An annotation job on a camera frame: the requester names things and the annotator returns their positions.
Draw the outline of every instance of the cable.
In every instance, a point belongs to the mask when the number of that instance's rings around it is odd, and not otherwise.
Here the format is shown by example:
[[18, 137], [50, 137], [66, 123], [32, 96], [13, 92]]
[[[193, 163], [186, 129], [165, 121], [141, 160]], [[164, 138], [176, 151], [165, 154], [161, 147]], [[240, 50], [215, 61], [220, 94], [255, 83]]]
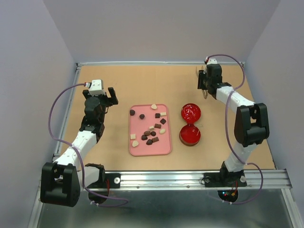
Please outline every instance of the cable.
[[73, 148], [74, 151], [76, 152], [77, 157], [78, 157], [79, 162], [80, 162], [81, 171], [82, 171], [82, 186], [83, 186], [83, 188], [84, 188], [87, 192], [90, 192], [91, 194], [93, 194], [93, 195], [95, 195], [95, 196], [99, 196], [99, 197], [102, 197], [102, 198], [105, 198], [105, 199], [110, 199], [110, 200], [122, 200], [122, 201], [124, 201], [124, 203], [117, 204], [117, 205], [102, 205], [102, 204], [99, 205], [99, 204], [96, 204], [96, 203], [93, 202], [93, 201], [92, 201], [91, 203], [93, 203], [94, 205], [97, 205], [97, 206], [99, 206], [99, 207], [106, 207], [106, 208], [119, 207], [119, 206], [122, 206], [122, 205], [127, 204], [127, 203], [129, 202], [129, 200], [124, 199], [124, 198], [116, 198], [116, 197], [103, 196], [103, 195], [101, 195], [101, 194], [98, 194], [98, 193], [96, 193], [96, 192], [91, 191], [90, 189], [88, 189], [88, 188], [85, 186], [85, 167], [84, 167], [84, 163], [83, 163], [83, 160], [82, 160], [82, 158], [81, 158], [81, 155], [80, 155], [78, 149], [77, 149], [76, 147], [74, 147], [74, 146], [72, 145], [72, 143], [67, 142], [67, 141], [65, 141], [65, 140], [62, 140], [62, 139], [59, 139], [59, 138], [56, 138], [56, 137], [53, 135], [52, 130], [51, 130], [51, 117], [52, 117], [52, 113], [53, 113], [54, 106], [55, 106], [56, 102], [58, 101], [58, 99], [59, 99], [59, 98], [62, 96], [62, 94], [63, 94], [64, 92], [66, 92], [67, 90], [69, 90], [69, 89], [71, 89], [71, 88], [74, 88], [74, 87], [77, 87], [77, 86], [85, 86], [85, 85], [86, 85], [86, 83], [80, 83], [80, 84], [72, 85], [72, 86], [70, 86], [70, 87], [64, 89], [64, 90], [56, 97], [56, 99], [54, 100], [54, 102], [53, 102], [53, 104], [52, 104], [52, 107], [51, 107], [51, 110], [50, 110], [50, 112], [49, 112], [49, 115], [48, 115], [48, 122], [47, 122], [47, 124], [48, 124], [48, 125], [47, 125], [47, 126], [48, 126], [48, 132], [49, 132], [49, 134], [51, 135], [52, 139], [54, 139], [55, 141], [58, 141], [58, 142], [61, 142], [61, 143], [64, 143], [64, 144], [70, 146], [70, 147]]
[[229, 58], [233, 59], [233, 60], [236, 61], [236, 63], [240, 66], [240, 68], [241, 68], [241, 70], [242, 70], [242, 73], [243, 73], [243, 80], [242, 80], [242, 83], [241, 83], [239, 86], [233, 88], [233, 90], [230, 92], [230, 94], [229, 94], [229, 96], [228, 96], [228, 99], [227, 99], [226, 108], [225, 108], [225, 132], [226, 132], [226, 139], [227, 139], [229, 148], [230, 148], [230, 150], [232, 151], [232, 153], [234, 154], [234, 156], [235, 156], [242, 164], [244, 164], [244, 165], [254, 165], [254, 166], [259, 170], [259, 172], [260, 172], [260, 174], [261, 174], [261, 185], [260, 185], [260, 188], [259, 188], [257, 194], [256, 194], [254, 197], [252, 197], [251, 199], [245, 200], [245, 201], [243, 201], [243, 202], [234, 202], [234, 203], [231, 203], [231, 202], [230, 202], [231, 204], [244, 204], [244, 203], [248, 203], [248, 202], [253, 201], [253, 200], [261, 193], [261, 190], [262, 190], [262, 187], [263, 187], [263, 183], [264, 183], [264, 176], [263, 176], [263, 174], [262, 174], [262, 170], [260, 169], [260, 167], [258, 167], [258, 165], [255, 164], [255, 163], [253, 163], [253, 162], [246, 163], [246, 162], [244, 162], [244, 161], [241, 160], [241, 158], [240, 158], [240, 157], [236, 154], [236, 152], [234, 151], [234, 149], [233, 149], [233, 147], [232, 147], [232, 145], [231, 145], [230, 139], [229, 139], [229, 134], [228, 134], [228, 108], [229, 108], [229, 102], [230, 102], [230, 100], [231, 100], [232, 94], [233, 94], [237, 89], [239, 89], [240, 87], [243, 86], [243, 84], [244, 84], [244, 82], [245, 82], [245, 71], [244, 71], [243, 66], [241, 65], [241, 63], [240, 63], [237, 59], [235, 59], [234, 57], [232, 57], [232, 56], [230, 56], [230, 55], [226, 55], [226, 54], [216, 54], [216, 55], [208, 56], [208, 57], [206, 57], [206, 59], [205, 59], [205, 64], [208, 63], [208, 61], [209, 61], [209, 59], [210, 59], [211, 57], [215, 57], [215, 56], [225, 56], [225, 57], [229, 57]]

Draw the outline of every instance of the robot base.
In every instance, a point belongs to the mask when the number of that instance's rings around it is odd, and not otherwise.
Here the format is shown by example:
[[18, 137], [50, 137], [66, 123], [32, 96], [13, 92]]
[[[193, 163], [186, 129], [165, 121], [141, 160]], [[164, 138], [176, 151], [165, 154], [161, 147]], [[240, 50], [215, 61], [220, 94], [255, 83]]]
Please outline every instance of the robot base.
[[224, 162], [219, 172], [204, 173], [203, 181], [206, 188], [235, 187], [236, 182], [238, 187], [247, 186], [244, 170], [228, 172]]

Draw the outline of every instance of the chocolate piece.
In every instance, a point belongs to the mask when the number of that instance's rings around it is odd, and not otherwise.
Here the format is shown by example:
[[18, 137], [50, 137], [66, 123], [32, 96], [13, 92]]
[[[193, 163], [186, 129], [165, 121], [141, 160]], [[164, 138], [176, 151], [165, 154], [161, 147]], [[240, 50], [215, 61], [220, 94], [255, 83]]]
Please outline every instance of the chocolate piece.
[[135, 111], [133, 109], [130, 110], [130, 115], [135, 115]]
[[161, 119], [160, 121], [162, 124], [165, 124], [166, 123], [166, 120], [165, 119]]
[[149, 140], [146, 142], [147, 145], [152, 145], [152, 143], [153, 143], [153, 142], [152, 142], [151, 139], [149, 139]]
[[158, 141], [159, 141], [158, 137], [152, 138], [153, 143], [158, 142]]
[[142, 140], [144, 141], [144, 140], [147, 140], [148, 139], [148, 137], [146, 136], [146, 135], [142, 135]]
[[155, 128], [159, 128], [159, 129], [161, 129], [161, 128], [162, 128], [162, 125], [161, 125], [161, 124], [156, 123], [156, 124], [154, 125], [154, 127], [155, 127]]

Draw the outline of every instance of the pink tray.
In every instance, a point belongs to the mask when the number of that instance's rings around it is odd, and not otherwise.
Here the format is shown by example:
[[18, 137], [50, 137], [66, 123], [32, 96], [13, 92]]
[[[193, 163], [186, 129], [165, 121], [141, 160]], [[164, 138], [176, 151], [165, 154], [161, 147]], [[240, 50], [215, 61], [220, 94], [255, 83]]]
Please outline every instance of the pink tray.
[[[151, 109], [151, 104], [144, 105], [134, 105], [131, 107], [135, 111], [134, 116], [130, 116], [130, 134], [136, 134], [136, 139], [139, 142], [139, 145], [132, 147], [133, 140], [130, 140], [129, 134], [129, 152], [133, 156], [145, 156], [145, 155], [164, 155], [171, 152], [171, 135], [170, 135], [170, 125], [169, 125], [169, 116], [168, 108], [164, 104], [157, 104], [157, 109]], [[166, 112], [166, 116], [161, 116], [160, 118], [155, 118], [155, 113]], [[139, 118], [140, 114], [144, 114], [145, 118], [141, 120]], [[160, 120], [164, 118], [166, 123], [163, 125], [160, 123]], [[165, 128], [166, 132], [160, 134], [160, 129], [155, 128], [156, 136], [159, 138], [158, 142], [153, 143], [152, 145], [147, 145], [147, 140], [142, 140], [142, 135], [145, 131], [149, 131], [150, 126], [155, 124], [161, 124], [161, 128]]]

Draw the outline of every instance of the white chocolate piece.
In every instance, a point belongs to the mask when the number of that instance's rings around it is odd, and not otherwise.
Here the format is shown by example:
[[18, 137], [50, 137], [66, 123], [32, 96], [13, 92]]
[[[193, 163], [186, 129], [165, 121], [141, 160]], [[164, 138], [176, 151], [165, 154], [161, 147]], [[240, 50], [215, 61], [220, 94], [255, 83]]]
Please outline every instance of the white chocolate piece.
[[162, 129], [160, 130], [160, 134], [165, 134], [165, 132], [166, 132], [166, 129], [164, 129], [164, 128], [162, 128]]
[[156, 110], [156, 109], [157, 109], [156, 104], [152, 104], [152, 105], [151, 105], [151, 109]]
[[139, 145], [139, 143], [136, 140], [134, 140], [133, 143], [132, 143], [132, 147], [136, 147], [138, 145]]

